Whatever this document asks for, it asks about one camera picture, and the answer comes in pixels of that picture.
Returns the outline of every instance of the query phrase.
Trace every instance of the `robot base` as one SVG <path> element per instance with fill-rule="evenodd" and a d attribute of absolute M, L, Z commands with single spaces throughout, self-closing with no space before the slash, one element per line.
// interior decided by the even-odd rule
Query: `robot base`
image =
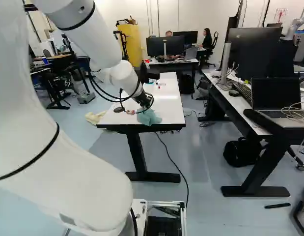
<path fill-rule="evenodd" d="M 187 236 L 187 213 L 184 202 L 133 199 L 132 209 L 137 220 L 138 236 Z M 68 236 L 69 233 L 70 229 L 66 229 L 63 235 Z M 129 215 L 119 236 L 134 235 L 133 221 Z"/>

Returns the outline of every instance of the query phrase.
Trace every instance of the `green cloth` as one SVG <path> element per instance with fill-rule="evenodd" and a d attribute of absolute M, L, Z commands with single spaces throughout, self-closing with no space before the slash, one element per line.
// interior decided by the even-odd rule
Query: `green cloth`
<path fill-rule="evenodd" d="M 140 108 L 137 112 L 144 111 L 145 108 Z M 162 118 L 157 117 L 154 113 L 154 110 L 148 109 L 145 112 L 138 114 L 138 122 L 145 124 L 147 126 L 151 126 L 152 124 L 159 124 L 162 122 Z"/>

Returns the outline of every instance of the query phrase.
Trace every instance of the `keyboard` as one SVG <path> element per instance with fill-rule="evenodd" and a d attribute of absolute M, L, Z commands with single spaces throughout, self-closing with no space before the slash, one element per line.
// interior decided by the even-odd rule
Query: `keyboard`
<path fill-rule="evenodd" d="M 263 114 L 266 114 L 270 118 L 287 118 L 287 115 L 282 113 L 281 111 L 260 111 Z M 298 115 L 294 115 L 292 117 L 294 118 L 304 118 L 304 111 L 296 111 Z"/>
<path fill-rule="evenodd" d="M 245 84 L 233 83 L 233 88 L 236 89 L 241 96 L 252 106 L 252 90 Z"/>

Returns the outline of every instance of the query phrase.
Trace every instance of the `computer mouse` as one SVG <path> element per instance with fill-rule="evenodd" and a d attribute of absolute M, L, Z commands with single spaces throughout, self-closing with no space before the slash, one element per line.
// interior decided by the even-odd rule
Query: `computer mouse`
<path fill-rule="evenodd" d="M 238 97 L 240 95 L 240 93 L 236 90 L 230 90 L 228 93 L 232 97 Z"/>

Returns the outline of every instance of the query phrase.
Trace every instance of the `table leg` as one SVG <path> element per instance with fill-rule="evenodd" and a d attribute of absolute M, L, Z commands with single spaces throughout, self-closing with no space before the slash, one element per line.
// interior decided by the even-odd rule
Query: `table leg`
<path fill-rule="evenodd" d="M 207 107 L 205 109 L 205 116 L 198 118 L 199 122 L 206 121 L 230 121 L 229 117 L 225 117 L 225 112 L 214 100 L 211 94 L 208 97 Z"/>
<path fill-rule="evenodd" d="M 84 86 L 85 86 L 85 89 L 86 89 L 86 91 L 87 91 L 88 93 L 90 93 L 89 88 L 88 88 L 88 85 L 87 85 L 86 80 L 85 80 L 85 77 L 84 77 L 84 75 L 83 75 L 83 73 L 82 73 L 82 71 L 81 71 L 81 68 L 80 68 L 80 66 L 78 65 L 77 62 L 76 62 L 76 65 L 77 65 L 77 68 L 78 68 L 78 72 L 79 72 L 79 74 L 80 74 L 80 76 L 81 76 L 81 78 L 82 78 L 82 81 L 83 81 L 83 84 L 84 84 Z"/>
<path fill-rule="evenodd" d="M 128 133 L 127 139 L 136 168 L 136 172 L 125 173 L 131 181 L 180 183 L 179 174 L 148 172 L 139 134 Z"/>
<path fill-rule="evenodd" d="M 195 70 L 196 70 L 196 65 L 193 63 L 192 64 L 192 71 L 191 71 L 191 79 L 192 79 L 192 84 L 193 84 L 193 90 L 192 90 L 192 93 L 191 93 L 191 98 L 192 99 L 193 99 L 193 94 L 195 92 L 194 86 L 196 85 L 195 84 Z"/>
<path fill-rule="evenodd" d="M 43 86 L 47 89 L 48 94 L 52 97 L 54 100 L 51 102 L 46 109 L 57 109 L 57 110 L 69 110 L 70 107 L 63 106 L 61 104 L 61 100 L 64 99 L 65 97 L 62 97 L 61 94 L 57 89 L 55 89 L 54 86 L 54 78 L 51 73 L 46 73 L 42 76 L 41 80 Z"/>
<path fill-rule="evenodd" d="M 244 183 L 241 186 L 222 186 L 222 194 L 225 197 L 289 197 L 290 193 L 285 187 L 261 186 L 288 148 L 286 141 L 271 140 Z"/>

